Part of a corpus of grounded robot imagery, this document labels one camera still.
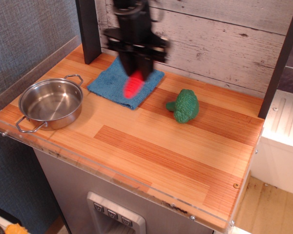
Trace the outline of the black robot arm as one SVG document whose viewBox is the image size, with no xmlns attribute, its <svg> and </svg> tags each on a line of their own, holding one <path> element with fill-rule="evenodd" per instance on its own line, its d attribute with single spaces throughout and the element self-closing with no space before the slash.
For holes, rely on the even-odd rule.
<svg viewBox="0 0 293 234">
<path fill-rule="evenodd" d="M 104 30 L 108 49 L 118 52 L 128 76 L 140 72 L 147 80 L 155 61 L 165 62 L 170 41 L 153 33 L 149 1 L 115 0 L 113 13 L 119 26 Z"/>
</svg>

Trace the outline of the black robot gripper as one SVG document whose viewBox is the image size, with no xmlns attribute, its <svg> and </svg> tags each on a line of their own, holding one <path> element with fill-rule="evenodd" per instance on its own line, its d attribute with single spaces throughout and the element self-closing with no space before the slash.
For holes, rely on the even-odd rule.
<svg viewBox="0 0 293 234">
<path fill-rule="evenodd" d="M 118 15 L 117 19 L 118 28 L 104 30 L 108 48 L 119 52 L 119 59 L 129 77 L 139 70 L 143 80 L 147 80 L 153 72 L 153 60 L 166 61 L 170 42 L 152 32 L 149 13 Z"/>
</svg>

